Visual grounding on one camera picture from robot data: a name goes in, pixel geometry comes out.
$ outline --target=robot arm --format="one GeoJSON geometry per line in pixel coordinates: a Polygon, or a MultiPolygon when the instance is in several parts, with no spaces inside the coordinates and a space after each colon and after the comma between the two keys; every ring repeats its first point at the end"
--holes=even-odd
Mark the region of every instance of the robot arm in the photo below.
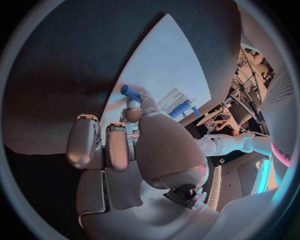
{"type": "Polygon", "coordinates": [[[272,156],[271,138],[255,136],[254,133],[244,132],[239,136],[225,134],[205,135],[197,140],[205,156],[220,156],[240,150],[244,153],[252,151],[272,156]]]}

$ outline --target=white surface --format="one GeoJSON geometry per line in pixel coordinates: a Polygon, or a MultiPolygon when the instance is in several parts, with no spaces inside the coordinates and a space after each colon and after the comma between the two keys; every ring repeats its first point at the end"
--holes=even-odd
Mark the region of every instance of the white surface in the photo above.
{"type": "MultiPolygon", "coordinates": [[[[120,93],[125,84],[140,93],[149,90],[158,105],[174,89],[189,100],[194,99],[192,107],[199,108],[211,99],[197,56],[169,14],[140,43],[114,86],[100,120],[103,143],[107,125],[118,122],[126,106],[127,98],[120,93]]],[[[192,109],[185,111],[186,115],[192,112],[192,109]]],[[[178,122],[182,118],[181,114],[175,120],[178,122]]]]}

